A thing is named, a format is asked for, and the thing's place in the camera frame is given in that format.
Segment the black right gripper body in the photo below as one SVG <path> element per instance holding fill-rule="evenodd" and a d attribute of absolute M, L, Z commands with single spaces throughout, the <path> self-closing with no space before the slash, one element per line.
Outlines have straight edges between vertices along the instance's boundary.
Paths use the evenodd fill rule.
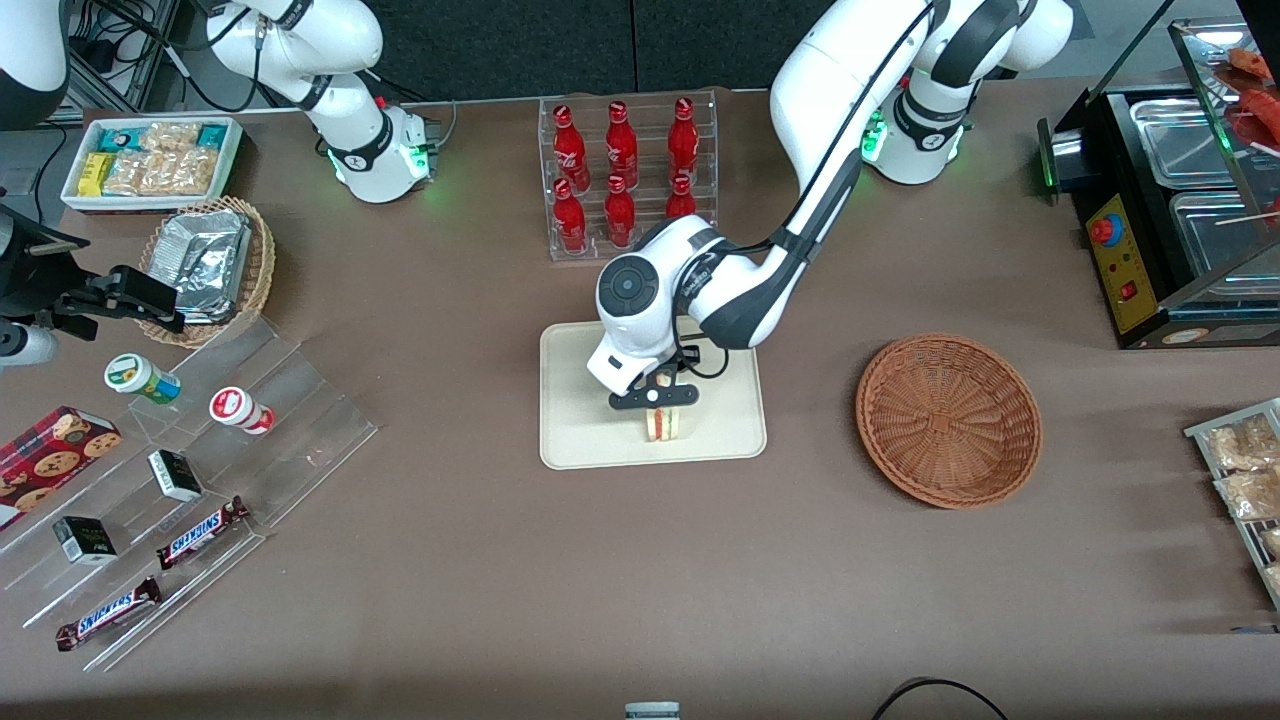
<path fill-rule="evenodd" d="M 61 334 L 77 340 L 52 328 L 52 302 L 61 292 L 88 288 L 88 281 L 100 277 L 76 260 L 73 251 L 84 246 L 3 206 L 4 366 L 50 363 Z"/>

